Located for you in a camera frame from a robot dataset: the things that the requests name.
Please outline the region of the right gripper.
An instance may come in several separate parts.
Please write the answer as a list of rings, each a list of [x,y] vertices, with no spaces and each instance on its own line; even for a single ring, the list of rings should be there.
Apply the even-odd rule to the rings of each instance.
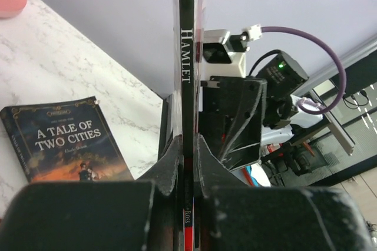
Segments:
[[[213,76],[201,82],[199,133],[212,155],[230,171],[260,160],[267,81]]]

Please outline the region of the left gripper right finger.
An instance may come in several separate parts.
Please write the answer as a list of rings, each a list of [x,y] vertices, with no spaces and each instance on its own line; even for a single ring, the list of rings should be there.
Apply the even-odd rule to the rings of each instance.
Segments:
[[[197,250],[373,250],[356,203],[331,187],[249,187],[196,137]]]

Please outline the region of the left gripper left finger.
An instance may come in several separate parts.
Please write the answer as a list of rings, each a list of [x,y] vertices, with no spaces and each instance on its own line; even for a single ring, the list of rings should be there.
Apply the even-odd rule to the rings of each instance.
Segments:
[[[25,186],[1,221],[2,250],[183,250],[181,139],[134,181]]]

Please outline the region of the A Tale of Two Cities book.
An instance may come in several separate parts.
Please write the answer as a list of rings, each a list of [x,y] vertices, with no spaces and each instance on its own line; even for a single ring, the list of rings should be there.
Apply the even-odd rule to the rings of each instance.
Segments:
[[[4,107],[1,120],[30,183],[133,179],[95,96]]]

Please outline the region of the Hamlet red cover book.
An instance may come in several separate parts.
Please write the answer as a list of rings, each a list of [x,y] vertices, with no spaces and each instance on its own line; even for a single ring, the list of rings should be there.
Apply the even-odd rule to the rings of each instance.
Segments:
[[[194,152],[198,132],[205,0],[173,0],[173,135],[179,137],[183,250],[194,250]]]

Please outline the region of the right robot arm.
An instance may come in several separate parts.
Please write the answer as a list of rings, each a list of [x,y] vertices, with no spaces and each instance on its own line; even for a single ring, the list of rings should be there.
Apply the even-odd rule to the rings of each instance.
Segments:
[[[278,49],[259,60],[268,57],[255,77],[210,75],[199,113],[199,132],[211,153],[251,187],[271,185],[258,164],[262,148],[291,140],[293,126],[310,128],[323,119],[316,103],[292,94],[307,80],[300,65]]]

